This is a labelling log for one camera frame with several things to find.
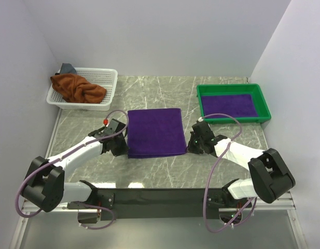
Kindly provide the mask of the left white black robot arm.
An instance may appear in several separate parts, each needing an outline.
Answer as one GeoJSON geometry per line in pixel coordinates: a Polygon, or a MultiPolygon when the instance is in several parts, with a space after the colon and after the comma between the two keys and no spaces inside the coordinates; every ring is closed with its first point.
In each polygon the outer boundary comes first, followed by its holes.
{"type": "Polygon", "coordinates": [[[80,202],[88,209],[95,207],[101,202],[98,188],[85,180],[68,183],[66,179],[88,160],[101,154],[127,154],[126,128],[126,124],[112,119],[70,149],[47,159],[35,158],[25,176],[20,195],[45,212],[64,202],[80,202]]]}

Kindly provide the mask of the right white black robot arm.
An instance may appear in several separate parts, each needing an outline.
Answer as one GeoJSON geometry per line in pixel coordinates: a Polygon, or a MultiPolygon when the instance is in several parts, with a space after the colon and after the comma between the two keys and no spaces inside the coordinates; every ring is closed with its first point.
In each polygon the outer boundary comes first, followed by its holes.
{"type": "Polygon", "coordinates": [[[254,149],[224,135],[215,136],[205,121],[198,121],[192,129],[188,152],[212,155],[217,162],[226,159],[250,173],[250,178],[234,179],[222,187],[224,205],[234,207],[245,198],[260,198],[265,203],[273,203],[295,187],[296,180],[277,150],[254,149]]]}

